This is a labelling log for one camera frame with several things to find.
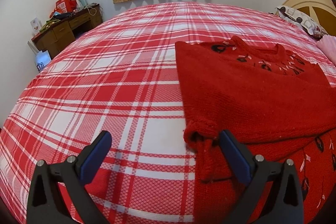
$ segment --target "wooden headboard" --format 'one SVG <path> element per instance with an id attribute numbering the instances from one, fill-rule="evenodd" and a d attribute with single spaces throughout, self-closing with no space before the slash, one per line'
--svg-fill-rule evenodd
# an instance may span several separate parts
<path id="1" fill-rule="evenodd" d="M 336 7 L 332 0 L 287 0 L 283 5 L 309 15 L 330 35 L 336 36 Z"/>

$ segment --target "sweater neckline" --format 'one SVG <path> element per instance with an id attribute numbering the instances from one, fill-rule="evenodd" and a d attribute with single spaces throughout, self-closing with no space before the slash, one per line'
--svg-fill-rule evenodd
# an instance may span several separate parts
<path id="1" fill-rule="evenodd" d="M 272 48 L 263 48 L 250 46 L 246 44 L 244 40 L 237 36 L 233 36 L 231 40 L 234 41 L 238 47 L 246 50 L 249 54 L 252 54 L 253 56 L 256 56 L 268 62 L 283 61 L 286 58 L 286 50 L 280 44 L 276 44 Z"/>

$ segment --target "plaid bedsheet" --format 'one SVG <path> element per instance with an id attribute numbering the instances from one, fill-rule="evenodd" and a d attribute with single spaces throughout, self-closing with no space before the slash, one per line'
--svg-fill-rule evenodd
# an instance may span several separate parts
<path id="1" fill-rule="evenodd" d="M 318 63 L 336 85 L 336 68 L 316 42 L 274 15 L 194 2 L 128 10 L 61 52 L 24 90 L 6 120 L 0 196 L 12 214 L 25 223 L 38 160 L 64 161 L 108 130 L 112 147 L 87 185 L 108 220 L 192 222 L 195 156 L 183 140 L 174 43 L 232 35 L 251 45 L 282 44 Z"/>

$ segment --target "pink pillow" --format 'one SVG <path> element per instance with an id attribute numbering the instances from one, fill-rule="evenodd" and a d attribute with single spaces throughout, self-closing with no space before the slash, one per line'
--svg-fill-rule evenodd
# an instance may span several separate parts
<path id="1" fill-rule="evenodd" d="M 336 37 L 324 35 L 316 45 L 336 66 Z"/>

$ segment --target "patterned pillow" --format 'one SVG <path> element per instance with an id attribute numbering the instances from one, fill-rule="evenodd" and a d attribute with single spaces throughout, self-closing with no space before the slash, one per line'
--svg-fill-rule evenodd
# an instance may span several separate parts
<path id="1" fill-rule="evenodd" d="M 320 39 L 323 35 L 328 34 L 321 25 L 316 23 L 307 14 L 297 9 L 286 6 L 279 6 L 277 9 L 279 11 L 279 16 L 282 19 L 302 28 L 314 38 Z"/>

